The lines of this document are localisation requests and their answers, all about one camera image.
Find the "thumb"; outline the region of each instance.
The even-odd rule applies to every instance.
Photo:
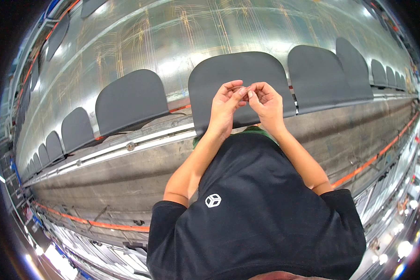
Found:
[[[234,92],[232,94],[232,97],[229,100],[231,106],[237,107],[238,103],[243,99],[246,93],[247,93],[247,89],[245,87],[242,87],[236,92]]]
[[[262,104],[258,100],[258,96],[254,91],[248,91],[247,93],[249,97],[249,105],[251,108],[258,113],[258,111],[261,109]]]

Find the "left hand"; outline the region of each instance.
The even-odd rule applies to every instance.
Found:
[[[230,136],[233,128],[233,113],[248,101],[247,90],[242,87],[242,80],[230,81],[223,84],[213,98],[210,123],[206,134],[221,137],[223,140]]]

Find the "left arm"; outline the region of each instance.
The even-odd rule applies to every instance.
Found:
[[[246,105],[243,81],[230,81],[221,86],[213,98],[209,127],[185,162],[173,173],[163,194],[163,200],[189,206],[199,182],[233,127],[233,113]]]

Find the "metal bolt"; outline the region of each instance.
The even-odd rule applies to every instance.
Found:
[[[133,143],[133,142],[129,142],[129,143],[126,145],[126,149],[127,149],[128,151],[132,151],[132,150],[134,150],[135,146],[137,146],[135,143]]]

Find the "reflective metal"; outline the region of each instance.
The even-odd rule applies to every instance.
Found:
[[[52,130],[61,136],[62,120],[76,107],[88,112],[99,136],[97,95],[138,69],[161,77],[170,109],[189,103],[189,74],[204,59],[261,51],[275,56],[288,74],[287,55],[294,46],[336,52],[337,37],[348,39],[369,66],[377,59],[409,75],[407,51],[355,1],[110,0],[86,19],[81,3],[69,12],[69,29],[50,62],[42,48],[39,81],[17,143],[19,170]]]

